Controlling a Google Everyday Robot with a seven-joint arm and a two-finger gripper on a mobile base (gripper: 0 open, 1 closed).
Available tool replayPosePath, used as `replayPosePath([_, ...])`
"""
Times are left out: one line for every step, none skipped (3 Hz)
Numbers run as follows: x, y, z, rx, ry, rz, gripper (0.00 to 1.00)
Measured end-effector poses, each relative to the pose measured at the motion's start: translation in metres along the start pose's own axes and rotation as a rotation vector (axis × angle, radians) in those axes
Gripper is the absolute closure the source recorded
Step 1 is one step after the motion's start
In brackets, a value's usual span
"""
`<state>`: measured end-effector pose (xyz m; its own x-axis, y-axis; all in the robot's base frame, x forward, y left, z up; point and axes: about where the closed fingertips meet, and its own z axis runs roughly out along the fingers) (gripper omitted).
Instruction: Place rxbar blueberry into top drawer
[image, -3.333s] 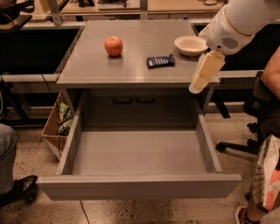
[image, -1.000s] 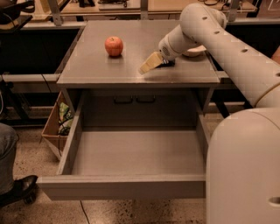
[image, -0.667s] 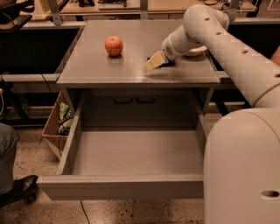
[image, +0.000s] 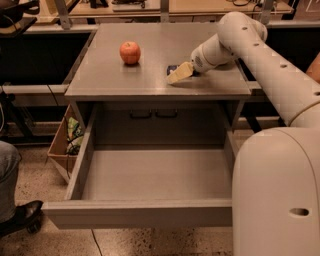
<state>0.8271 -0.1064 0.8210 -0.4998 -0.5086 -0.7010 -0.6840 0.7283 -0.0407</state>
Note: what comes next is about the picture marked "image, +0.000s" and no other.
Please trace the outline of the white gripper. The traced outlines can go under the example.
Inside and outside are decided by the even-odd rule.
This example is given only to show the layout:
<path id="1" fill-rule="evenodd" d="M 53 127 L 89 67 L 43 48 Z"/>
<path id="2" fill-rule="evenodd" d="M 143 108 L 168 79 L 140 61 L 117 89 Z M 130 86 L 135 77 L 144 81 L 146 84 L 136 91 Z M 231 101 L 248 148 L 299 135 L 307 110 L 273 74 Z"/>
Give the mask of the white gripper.
<path id="1" fill-rule="evenodd" d="M 200 44 L 191 53 L 191 62 L 184 62 L 167 76 L 167 82 L 174 84 L 180 80 L 190 77 L 194 70 L 204 73 L 220 65 L 233 61 L 236 56 L 228 51 L 220 42 L 217 34 Z"/>

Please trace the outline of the person bare forearm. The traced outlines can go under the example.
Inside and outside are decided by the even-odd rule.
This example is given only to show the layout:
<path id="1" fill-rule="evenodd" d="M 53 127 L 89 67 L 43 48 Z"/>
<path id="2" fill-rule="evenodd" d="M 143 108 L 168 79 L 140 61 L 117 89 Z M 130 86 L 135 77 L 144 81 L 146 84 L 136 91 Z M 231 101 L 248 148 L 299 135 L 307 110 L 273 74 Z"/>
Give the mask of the person bare forearm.
<path id="1" fill-rule="evenodd" d="M 315 59 L 312 61 L 306 71 L 306 74 L 317 83 L 320 83 L 320 53 L 318 53 Z"/>

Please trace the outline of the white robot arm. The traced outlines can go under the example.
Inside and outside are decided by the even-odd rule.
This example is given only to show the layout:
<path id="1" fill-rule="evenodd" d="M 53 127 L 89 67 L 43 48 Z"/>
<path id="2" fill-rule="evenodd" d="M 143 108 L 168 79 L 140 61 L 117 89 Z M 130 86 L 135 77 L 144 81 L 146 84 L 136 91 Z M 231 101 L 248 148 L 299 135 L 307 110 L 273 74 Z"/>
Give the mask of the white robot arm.
<path id="1" fill-rule="evenodd" d="M 271 49 L 266 37 L 262 23 L 229 12 L 167 80 L 244 61 L 284 124 L 254 134 L 237 154 L 233 255 L 320 256 L 320 85 Z"/>

